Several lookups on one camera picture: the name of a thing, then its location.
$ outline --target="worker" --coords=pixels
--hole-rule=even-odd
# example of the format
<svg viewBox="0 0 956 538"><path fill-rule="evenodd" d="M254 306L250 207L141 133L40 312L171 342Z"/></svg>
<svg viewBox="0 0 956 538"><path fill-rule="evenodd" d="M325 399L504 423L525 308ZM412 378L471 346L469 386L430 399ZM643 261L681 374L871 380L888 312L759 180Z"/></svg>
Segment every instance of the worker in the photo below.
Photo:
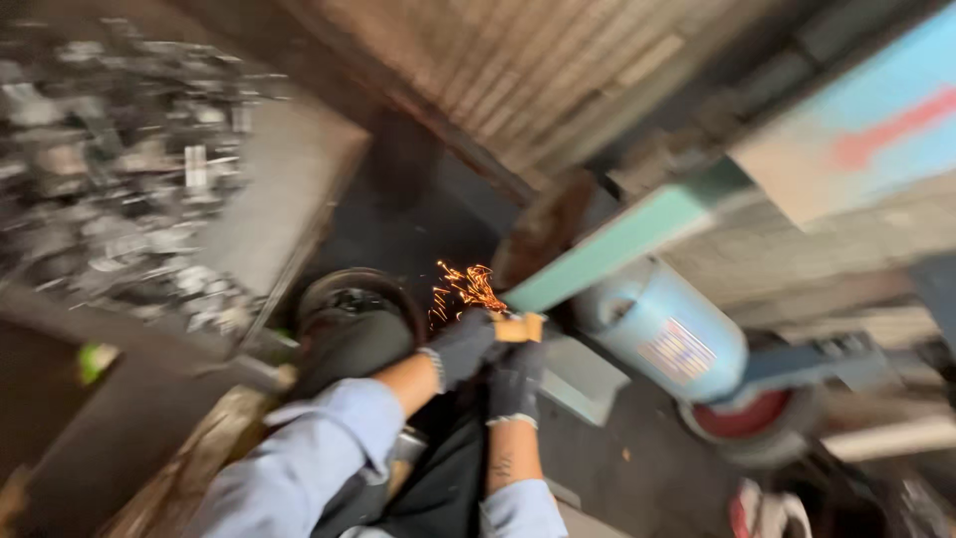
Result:
<svg viewBox="0 0 956 538"><path fill-rule="evenodd" d="M291 403L212 482L186 536L567 535L538 459L539 344L496 343L488 313L471 308L413 348L398 308L370 289L305 297L319 306L300 320L308 360ZM389 500L406 420L428 446Z"/></svg>

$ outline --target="scrap metal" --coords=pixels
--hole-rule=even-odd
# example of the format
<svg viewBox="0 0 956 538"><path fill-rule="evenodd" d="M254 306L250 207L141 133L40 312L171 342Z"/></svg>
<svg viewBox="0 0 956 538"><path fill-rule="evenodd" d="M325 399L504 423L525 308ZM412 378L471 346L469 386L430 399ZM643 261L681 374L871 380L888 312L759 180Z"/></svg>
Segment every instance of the scrap metal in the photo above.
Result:
<svg viewBox="0 0 956 538"><path fill-rule="evenodd" d="M0 286L23 280L188 330L249 326L261 300L198 265L196 235L249 181L251 109L284 99L215 47L104 19L97 41L37 23L0 42Z"/></svg>

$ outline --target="arm tattoo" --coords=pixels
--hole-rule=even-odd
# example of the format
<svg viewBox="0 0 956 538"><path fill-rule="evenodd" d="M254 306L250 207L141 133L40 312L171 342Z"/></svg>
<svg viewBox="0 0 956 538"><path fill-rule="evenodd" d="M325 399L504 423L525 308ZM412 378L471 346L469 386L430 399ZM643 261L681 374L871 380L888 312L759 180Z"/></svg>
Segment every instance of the arm tattoo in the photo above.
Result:
<svg viewBox="0 0 956 538"><path fill-rule="evenodd" d="M511 463L513 455L511 452L506 452L501 456L501 459L494 463L491 466L491 473L494 474L495 478L502 480L507 480L511 478Z"/></svg>

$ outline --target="red paint mark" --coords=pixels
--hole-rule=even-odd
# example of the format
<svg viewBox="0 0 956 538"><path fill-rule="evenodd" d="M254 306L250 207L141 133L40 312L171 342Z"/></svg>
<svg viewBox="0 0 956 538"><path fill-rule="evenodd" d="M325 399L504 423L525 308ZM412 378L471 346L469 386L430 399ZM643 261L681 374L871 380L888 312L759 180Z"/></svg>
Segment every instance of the red paint mark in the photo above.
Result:
<svg viewBox="0 0 956 538"><path fill-rule="evenodd" d="M860 171L886 146L922 131L956 113L956 87L944 87L913 108L859 133L839 137L833 145L834 162L847 171Z"/></svg>

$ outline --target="black work glove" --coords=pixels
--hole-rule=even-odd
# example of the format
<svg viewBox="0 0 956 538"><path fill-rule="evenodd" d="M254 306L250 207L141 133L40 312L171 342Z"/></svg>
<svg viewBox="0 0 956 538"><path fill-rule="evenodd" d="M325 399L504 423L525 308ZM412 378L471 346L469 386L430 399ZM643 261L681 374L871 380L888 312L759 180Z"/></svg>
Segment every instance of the black work glove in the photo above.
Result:
<svg viewBox="0 0 956 538"><path fill-rule="evenodd" d="M537 429L537 391L544 377L544 346L519 344L498 361L489 380L489 420L493 426L508 420L526 420Z"/></svg>
<svg viewBox="0 0 956 538"><path fill-rule="evenodd" d="M461 319L418 349L431 357L439 371L439 392L450 391L469 379L494 344L494 325L484 308L469 308Z"/></svg>

